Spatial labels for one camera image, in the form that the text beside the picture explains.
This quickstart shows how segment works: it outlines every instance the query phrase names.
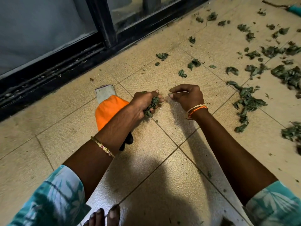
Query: bare foot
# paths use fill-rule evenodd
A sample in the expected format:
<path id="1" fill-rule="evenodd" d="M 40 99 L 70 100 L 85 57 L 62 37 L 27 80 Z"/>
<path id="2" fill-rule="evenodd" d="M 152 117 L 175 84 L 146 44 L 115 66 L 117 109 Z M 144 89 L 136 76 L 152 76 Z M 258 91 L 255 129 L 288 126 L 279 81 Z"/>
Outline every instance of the bare foot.
<path id="1" fill-rule="evenodd" d="M 88 219 L 84 226 L 105 226 L 104 224 L 104 210 L 99 209 L 92 213 L 90 219 Z M 118 226 L 120 220 L 120 207 L 114 205 L 108 212 L 107 215 L 107 226 Z"/>

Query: glass panel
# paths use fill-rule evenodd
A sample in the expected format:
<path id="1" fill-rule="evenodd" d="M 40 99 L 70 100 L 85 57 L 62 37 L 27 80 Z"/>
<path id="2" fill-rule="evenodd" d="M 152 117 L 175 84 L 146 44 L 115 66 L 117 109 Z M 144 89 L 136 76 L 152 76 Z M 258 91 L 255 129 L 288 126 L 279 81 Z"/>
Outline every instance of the glass panel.
<path id="1" fill-rule="evenodd" d="M 121 31 L 176 0 L 107 0 L 116 31 Z"/>
<path id="2" fill-rule="evenodd" d="M 0 79 L 95 31 L 85 0 L 0 0 Z"/>

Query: hand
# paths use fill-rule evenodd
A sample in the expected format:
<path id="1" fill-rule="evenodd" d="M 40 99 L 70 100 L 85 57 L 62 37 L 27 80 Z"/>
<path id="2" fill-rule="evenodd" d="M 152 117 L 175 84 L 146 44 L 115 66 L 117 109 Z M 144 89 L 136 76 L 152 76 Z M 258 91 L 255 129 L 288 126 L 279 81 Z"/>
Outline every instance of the hand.
<path id="1" fill-rule="evenodd" d="M 203 93 L 198 85 L 181 84 L 169 91 L 172 92 L 170 97 L 179 102 L 185 112 L 196 105 L 204 104 Z"/>
<path id="2" fill-rule="evenodd" d="M 142 92 L 135 93 L 133 99 L 130 102 L 130 105 L 132 105 L 135 109 L 138 110 L 139 119 L 142 119 L 144 117 L 143 110 L 145 110 L 151 104 L 153 97 L 159 97 L 159 103 L 165 101 L 162 98 L 162 95 L 159 95 L 158 90 L 152 92 L 146 92 L 146 93 L 142 93 Z M 154 114 L 155 110 L 151 108 L 150 112 L 151 114 Z"/>

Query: tool with teal handle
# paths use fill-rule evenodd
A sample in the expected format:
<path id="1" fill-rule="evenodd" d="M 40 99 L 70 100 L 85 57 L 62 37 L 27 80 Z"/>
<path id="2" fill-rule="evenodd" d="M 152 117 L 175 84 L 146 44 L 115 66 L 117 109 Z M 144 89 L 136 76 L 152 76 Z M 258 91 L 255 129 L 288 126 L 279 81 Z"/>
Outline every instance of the tool with teal handle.
<path id="1" fill-rule="evenodd" d="M 266 3 L 268 5 L 277 7 L 277 8 L 284 8 L 288 12 L 291 12 L 291 13 L 294 13 L 294 14 L 296 14 L 298 16 L 301 16 L 301 7 L 298 7 L 296 5 L 275 5 L 275 4 L 270 3 L 270 2 L 268 2 L 266 0 L 263 0 L 262 2 Z"/>

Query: person's right hand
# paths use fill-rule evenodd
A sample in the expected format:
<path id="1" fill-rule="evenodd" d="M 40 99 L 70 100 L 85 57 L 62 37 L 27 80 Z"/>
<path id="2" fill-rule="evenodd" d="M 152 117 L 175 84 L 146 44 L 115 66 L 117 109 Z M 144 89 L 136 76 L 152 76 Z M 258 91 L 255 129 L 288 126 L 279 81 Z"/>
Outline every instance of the person's right hand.
<path id="1" fill-rule="evenodd" d="M 198 85 L 181 84 L 169 91 L 172 93 L 170 97 L 179 102 L 185 112 L 196 105 L 204 104 L 203 93 Z"/>

